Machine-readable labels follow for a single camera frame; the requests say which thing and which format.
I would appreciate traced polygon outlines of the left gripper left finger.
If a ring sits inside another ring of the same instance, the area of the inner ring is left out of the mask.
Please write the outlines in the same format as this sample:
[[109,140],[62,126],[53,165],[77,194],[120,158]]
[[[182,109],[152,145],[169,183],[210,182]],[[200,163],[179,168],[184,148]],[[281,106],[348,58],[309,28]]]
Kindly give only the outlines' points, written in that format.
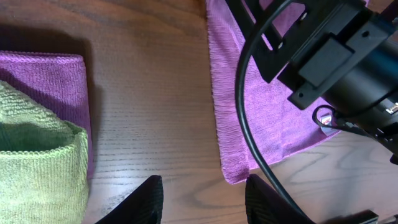
[[162,178],[152,175],[96,224],[161,224]]

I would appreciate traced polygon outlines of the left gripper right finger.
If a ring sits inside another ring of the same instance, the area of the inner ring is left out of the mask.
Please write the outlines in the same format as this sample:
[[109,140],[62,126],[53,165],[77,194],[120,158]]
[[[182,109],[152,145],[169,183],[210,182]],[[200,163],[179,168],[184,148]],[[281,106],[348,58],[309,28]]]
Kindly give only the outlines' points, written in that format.
[[256,174],[246,179],[245,206],[249,224],[314,224]]

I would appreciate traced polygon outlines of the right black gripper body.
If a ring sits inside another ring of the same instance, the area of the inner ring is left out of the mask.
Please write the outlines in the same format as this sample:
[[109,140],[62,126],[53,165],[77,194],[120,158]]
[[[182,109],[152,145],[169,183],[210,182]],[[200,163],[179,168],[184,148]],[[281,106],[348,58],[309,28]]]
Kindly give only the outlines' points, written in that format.
[[244,80],[254,61],[265,82],[278,79],[301,110],[317,98],[335,107],[372,106],[397,91],[397,51],[386,47],[397,30],[397,2],[381,13],[363,1],[302,1],[303,12],[280,34],[274,21],[293,1],[228,1],[245,43],[236,71],[236,106],[244,106]]

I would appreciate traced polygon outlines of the purple microfiber cloth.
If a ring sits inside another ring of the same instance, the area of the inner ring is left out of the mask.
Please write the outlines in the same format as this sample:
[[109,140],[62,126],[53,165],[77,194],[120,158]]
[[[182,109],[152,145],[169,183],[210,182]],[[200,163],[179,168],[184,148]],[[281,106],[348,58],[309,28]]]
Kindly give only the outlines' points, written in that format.
[[[207,0],[208,45],[221,170],[229,184],[243,182],[258,167],[239,126],[234,102],[236,67],[244,37],[223,0]],[[291,91],[277,79],[266,83],[254,61],[246,72],[244,102],[249,127],[268,164],[280,162],[338,134],[312,120],[319,98],[305,110],[288,101]]]

